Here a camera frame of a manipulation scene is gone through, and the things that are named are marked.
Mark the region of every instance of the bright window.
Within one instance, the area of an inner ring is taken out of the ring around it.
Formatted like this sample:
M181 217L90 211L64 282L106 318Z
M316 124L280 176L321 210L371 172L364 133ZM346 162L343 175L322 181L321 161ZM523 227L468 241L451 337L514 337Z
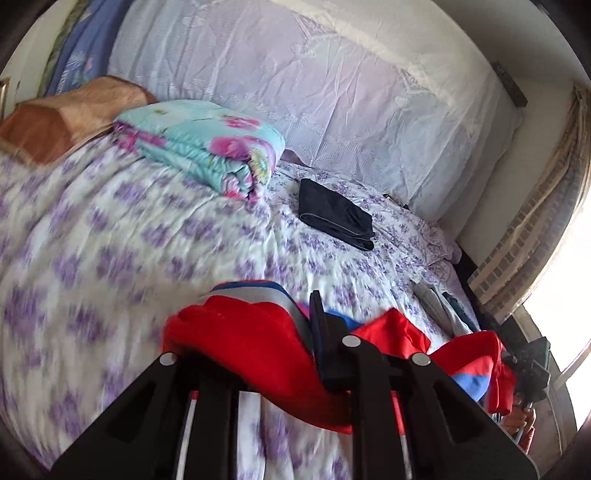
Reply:
M561 371L591 339L591 205L585 204L560 252L524 304ZM567 380L577 427L591 411L591 359Z

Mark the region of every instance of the brown patterned curtain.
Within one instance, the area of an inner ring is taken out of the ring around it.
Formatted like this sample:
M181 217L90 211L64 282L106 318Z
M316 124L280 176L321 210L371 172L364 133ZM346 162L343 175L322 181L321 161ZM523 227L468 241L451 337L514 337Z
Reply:
M566 130L540 181L470 288L485 311L503 322L528 297L589 191L591 93L573 89Z

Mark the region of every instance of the red garment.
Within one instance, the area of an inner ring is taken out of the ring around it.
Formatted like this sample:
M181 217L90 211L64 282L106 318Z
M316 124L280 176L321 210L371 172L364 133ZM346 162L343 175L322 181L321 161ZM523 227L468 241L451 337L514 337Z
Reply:
M429 339L395 309L355 330L355 335L374 343L383 353L404 358L416 352L426 353L431 345ZM472 348L467 338L473 338ZM454 348L458 340L462 340L462 345ZM478 345L492 350L478 352ZM478 358L491 355L496 362L493 374L496 373L499 380L507 379L499 376L505 371L504 365L499 364L500 345L494 333L481 332L452 340L443 352L437 354L440 349L431 358L440 366L442 363L453 368L462 361L466 365L475 355ZM187 307L168 319L163 350L175 353L197 350L242 377L294 417L337 432L350 432L347 394L331 394L324 389L313 358L301 343L291 317L274 303L247 303L214 296L202 306ZM463 360L456 362L447 358L449 356ZM514 379L511 385L509 383L498 384L503 389L499 398L507 395L511 405Z

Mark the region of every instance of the brown pillow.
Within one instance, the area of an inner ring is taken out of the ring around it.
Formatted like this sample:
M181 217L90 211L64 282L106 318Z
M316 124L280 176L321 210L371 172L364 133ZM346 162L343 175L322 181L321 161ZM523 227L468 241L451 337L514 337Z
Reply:
M78 90L19 103L0 123L0 148L24 163L47 165L108 132L121 112L157 101L138 85L101 77Z

